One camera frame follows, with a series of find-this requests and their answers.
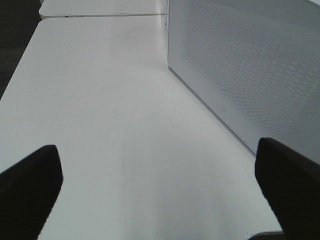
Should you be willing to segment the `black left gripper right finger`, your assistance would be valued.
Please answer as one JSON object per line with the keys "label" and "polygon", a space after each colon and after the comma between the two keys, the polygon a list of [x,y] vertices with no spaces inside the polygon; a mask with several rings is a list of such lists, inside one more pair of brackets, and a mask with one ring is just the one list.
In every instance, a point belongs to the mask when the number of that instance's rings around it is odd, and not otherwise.
{"label": "black left gripper right finger", "polygon": [[258,142],[254,175],[288,240],[320,238],[320,166],[269,137]]}

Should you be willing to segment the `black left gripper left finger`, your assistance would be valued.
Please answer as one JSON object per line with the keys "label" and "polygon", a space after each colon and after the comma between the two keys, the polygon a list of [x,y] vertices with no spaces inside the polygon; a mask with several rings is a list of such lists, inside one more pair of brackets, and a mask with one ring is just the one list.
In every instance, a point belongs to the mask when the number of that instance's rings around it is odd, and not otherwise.
{"label": "black left gripper left finger", "polygon": [[44,145],[0,174],[0,238],[36,240],[63,184],[58,149]]}

